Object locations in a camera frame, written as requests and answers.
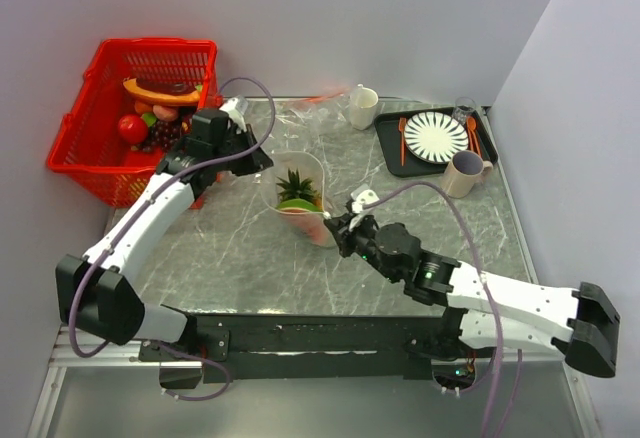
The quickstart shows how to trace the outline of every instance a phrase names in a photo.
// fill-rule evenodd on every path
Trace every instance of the marble table surface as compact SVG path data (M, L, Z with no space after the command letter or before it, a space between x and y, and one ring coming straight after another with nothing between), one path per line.
M405 180L391 175L373 128L353 130L341 117L342 103L317 108L278 102L278 122L265 151L303 150L325 167L328 193L342 208L351 191L369 184L379 196ZM311 107L322 119L311 118ZM429 105L385 101L381 112ZM269 118L265 101L252 101L246 115L257 137ZM427 179L439 183L440 176ZM456 201L469 224L487 271L528 281L512 210L499 172ZM124 214L115 210L112 224ZM470 262L464 238L444 200L413 188L375 212L378 223L405 223L423 248ZM288 228L266 207L260 176L231 175L210 188L200 210L182 214L152 252L134 286L146 302L190 312L336 315L435 315L442 308L413 302L357 258L319 248Z

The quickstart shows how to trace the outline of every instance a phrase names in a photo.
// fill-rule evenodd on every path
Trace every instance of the plastic basket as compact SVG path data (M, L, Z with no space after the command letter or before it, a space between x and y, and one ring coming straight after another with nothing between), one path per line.
M147 186L163 153L131 151L118 135L120 117L134 100L122 86L127 78L203 85L198 107L216 94L212 41L179 38L114 39L101 43L84 73L71 113L62 119L47 166L64 173L105 203L131 206Z

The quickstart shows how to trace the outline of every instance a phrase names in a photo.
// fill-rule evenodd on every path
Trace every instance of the white wall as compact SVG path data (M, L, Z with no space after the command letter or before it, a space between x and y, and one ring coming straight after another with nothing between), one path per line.
M618 376L590 380L616 438L640 426L639 10L551 0L491 113L540 279L597 283L621 314Z
M60 320L54 268L101 234L106 207L45 169L98 43L79 0L0 0L0 423L25 435Z
M274 94L362 82L490 104L549 0L81 1L113 36L211 38L220 75L256 76Z

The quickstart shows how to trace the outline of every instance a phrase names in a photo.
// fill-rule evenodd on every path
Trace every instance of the striped plate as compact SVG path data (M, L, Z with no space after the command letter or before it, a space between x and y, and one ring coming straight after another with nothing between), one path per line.
M458 151L469 147L469 135L460 123L443 113L414 115L404 130L411 153L429 163L448 163Z

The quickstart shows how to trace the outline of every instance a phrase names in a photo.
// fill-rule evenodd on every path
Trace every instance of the black tray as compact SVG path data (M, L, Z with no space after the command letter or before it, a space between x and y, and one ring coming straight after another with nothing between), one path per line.
M437 173L443 173L444 169L447 167L447 165L435 165L433 163L422 161L420 158L416 158L413 153L406 148L405 163L404 166L401 165L400 143L402 138L398 131L398 122L403 116L408 120L413 115L417 115L424 111L439 111L441 113L451 115L453 113L453 107L383 113L378 115L374 120L373 124L376 128L376 133L378 133L378 139L380 140L380 147L382 148L384 161L387 163L387 169L392 175L399 176L400 178L435 175ZM474 116L478 123L476 133L478 135L478 142L480 143L482 159L495 164L498 161L498 152L493 146L491 138L489 138L489 134L482 124L482 120L478 113L475 112Z

